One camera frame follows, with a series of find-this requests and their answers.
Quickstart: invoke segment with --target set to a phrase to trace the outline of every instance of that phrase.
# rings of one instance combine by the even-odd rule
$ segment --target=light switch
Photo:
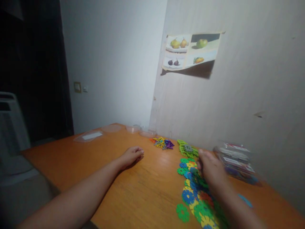
[[[76,93],[81,93],[82,92],[82,87],[80,85],[80,82],[74,82],[74,91]]]
[[[88,85],[83,87],[83,92],[88,92]]]

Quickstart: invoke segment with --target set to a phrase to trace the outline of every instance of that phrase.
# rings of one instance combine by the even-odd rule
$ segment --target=colorful toy pieces
[[[179,151],[182,155],[188,158],[196,158],[198,157],[198,150],[194,147],[190,146],[183,140],[177,140],[179,144]]]
[[[162,149],[173,149],[173,146],[175,146],[170,140],[165,140],[162,137],[159,138],[150,138],[155,146],[160,147]]]
[[[199,174],[195,160],[183,158],[180,161],[177,172],[186,178],[182,200],[189,206],[201,227],[204,229],[229,228],[222,209],[211,195],[206,181]],[[183,208],[183,204],[179,204],[176,210],[183,222],[189,221],[189,214],[186,208]]]

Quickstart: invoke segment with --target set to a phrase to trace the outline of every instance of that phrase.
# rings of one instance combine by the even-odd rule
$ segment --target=beige wall
[[[304,25],[303,0],[169,0],[163,44],[166,34],[226,33],[209,80],[160,76],[161,49],[150,118],[160,135],[195,146],[245,144],[256,170],[303,214]]]

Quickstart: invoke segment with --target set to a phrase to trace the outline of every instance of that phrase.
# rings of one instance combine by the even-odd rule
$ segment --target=orange table
[[[183,223],[176,206],[183,203],[184,177],[177,173],[180,159],[178,144],[174,150],[162,150],[125,127],[116,133],[88,143],[74,142],[75,136],[37,146],[22,154],[60,191],[120,156],[128,147],[138,145],[145,156],[133,168],[113,182],[91,221],[99,228],[200,228],[190,213]],[[252,186],[230,178],[236,190],[253,205],[253,210],[269,228],[305,228],[304,218],[275,190],[263,182]]]

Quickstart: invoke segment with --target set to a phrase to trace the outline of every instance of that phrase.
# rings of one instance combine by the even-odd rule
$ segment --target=dark doorway
[[[20,4],[24,20],[0,12],[0,91],[16,94],[31,142],[72,135],[59,0]]]

